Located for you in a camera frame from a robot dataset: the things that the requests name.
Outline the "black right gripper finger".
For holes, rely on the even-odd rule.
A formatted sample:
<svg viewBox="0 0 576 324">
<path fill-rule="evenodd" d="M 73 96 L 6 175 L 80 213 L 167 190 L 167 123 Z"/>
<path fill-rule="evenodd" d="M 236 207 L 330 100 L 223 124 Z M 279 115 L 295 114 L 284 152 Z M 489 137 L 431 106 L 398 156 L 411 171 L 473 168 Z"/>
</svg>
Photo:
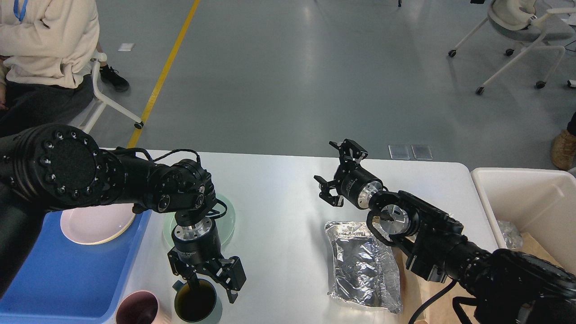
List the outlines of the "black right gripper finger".
<svg viewBox="0 0 576 324">
<path fill-rule="evenodd" d="M 326 181 L 320 175 L 315 175 L 314 179 L 319 183 L 319 197 L 333 207 L 342 207 L 344 203 L 344 197 L 341 194 L 332 195 L 331 191 L 337 188 L 339 184 L 338 179 L 333 179 L 331 181 Z"/>
<path fill-rule="evenodd" d="M 346 171 L 356 170 L 369 154 L 357 142 L 348 138 L 341 142 L 329 141 L 329 145 L 338 150 L 340 166 Z"/>
</svg>

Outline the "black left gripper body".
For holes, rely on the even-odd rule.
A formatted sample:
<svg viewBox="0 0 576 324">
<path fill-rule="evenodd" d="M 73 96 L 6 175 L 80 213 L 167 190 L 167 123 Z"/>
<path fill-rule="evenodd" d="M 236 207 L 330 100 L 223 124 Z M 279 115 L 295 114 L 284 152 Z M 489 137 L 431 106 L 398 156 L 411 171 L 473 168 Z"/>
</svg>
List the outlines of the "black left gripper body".
<svg viewBox="0 0 576 324">
<path fill-rule="evenodd" d="M 181 252 L 200 252 L 200 264 L 222 256 L 216 222 L 203 219 L 193 226 L 176 225 L 171 232 L 174 247 Z"/>
</svg>

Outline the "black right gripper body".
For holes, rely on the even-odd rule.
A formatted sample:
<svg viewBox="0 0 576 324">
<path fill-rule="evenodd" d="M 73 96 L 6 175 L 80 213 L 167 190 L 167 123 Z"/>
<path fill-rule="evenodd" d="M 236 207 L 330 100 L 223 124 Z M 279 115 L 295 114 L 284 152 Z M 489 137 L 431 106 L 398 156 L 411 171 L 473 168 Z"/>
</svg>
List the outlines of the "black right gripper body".
<svg viewBox="0 0 576 324">
<path fill-rule="evenodd" d="M 373 195 L 379 191 L 383 191 L 382 181 L 361 166 L 354 170 L 338 168 L 338 194 L 358 209 L 368 209 Z"/>
</svg>

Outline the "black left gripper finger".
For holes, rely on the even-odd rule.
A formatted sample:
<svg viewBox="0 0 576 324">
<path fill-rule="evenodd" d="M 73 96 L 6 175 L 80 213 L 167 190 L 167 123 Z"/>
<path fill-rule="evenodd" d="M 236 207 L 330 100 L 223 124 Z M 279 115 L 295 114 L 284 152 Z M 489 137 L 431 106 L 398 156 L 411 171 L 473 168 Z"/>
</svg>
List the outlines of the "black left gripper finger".
<svg viewBox="0 0 576 324">
<path fill-rule="evenodd" d="M 230 304 L 238 298 L 239 291 L 247 281 L 241 259 L 238 256 L 218 256 L 200 265 L 200 273 L 208 275 L 226 290 Z"/>
<path fill-rule="evenodd" d="M 200 269 L 200 252 L 170 250 L 167 256 L 174 275 L 179 275 L 182 279 L 185 279 L 191 291 L 198 290 L 199 279 L 197 275 Z"/>
</svg>

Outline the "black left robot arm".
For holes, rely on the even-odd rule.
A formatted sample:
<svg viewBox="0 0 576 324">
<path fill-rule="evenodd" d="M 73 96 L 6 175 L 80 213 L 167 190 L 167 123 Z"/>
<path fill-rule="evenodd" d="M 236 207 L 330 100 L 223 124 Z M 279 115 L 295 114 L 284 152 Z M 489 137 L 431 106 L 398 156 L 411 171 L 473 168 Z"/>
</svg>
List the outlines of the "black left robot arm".
<svg viewBox="0 0 576 324">
<path fill-rule="evenodd" d="M 78 128 L 45 124 L 2 137 L 1 293 L 29 256 L 49 212 L 132 204 L 132 211 L 175 214 L 171 270 L 191 288 L 197 274 L 222 285 L 234 303 L 246 282 L 238 256 L 222 255 L 210 212 L 219 203 L 200 157 L 171 166 L 145 149 L 101 149 Z"/>
</svg>

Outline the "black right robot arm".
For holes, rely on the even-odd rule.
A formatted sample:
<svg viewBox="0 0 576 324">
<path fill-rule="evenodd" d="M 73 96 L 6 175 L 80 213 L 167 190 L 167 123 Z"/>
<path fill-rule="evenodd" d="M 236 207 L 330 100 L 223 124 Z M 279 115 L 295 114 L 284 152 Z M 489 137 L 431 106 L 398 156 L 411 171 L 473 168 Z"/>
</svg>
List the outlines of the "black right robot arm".
<svg viewBox="0 0 576 324">
<path fill-rule="evenodd" d="M 416 318 L 459 284 L 470 297 L 454 297 L 459 321 L 470 323 L 463 305 L 475 308 L 480 324 L 573 324 L 575 276 L 553 263 L 524 252 L 500 248 L 488 252 L 463 235 L 463 224 L 406 191 L 389 191 L 360 162 L 368 152 L 355 141 L 331 141 L 340 164 L 334 179 L 319 175 L 319 197 L 334 207 L 345 200 L 367 210 L 366 225 L 384 245 L 399 248 L 406 268 L 430 282 L 452 281 L 423 303 Z"/>
</svg>

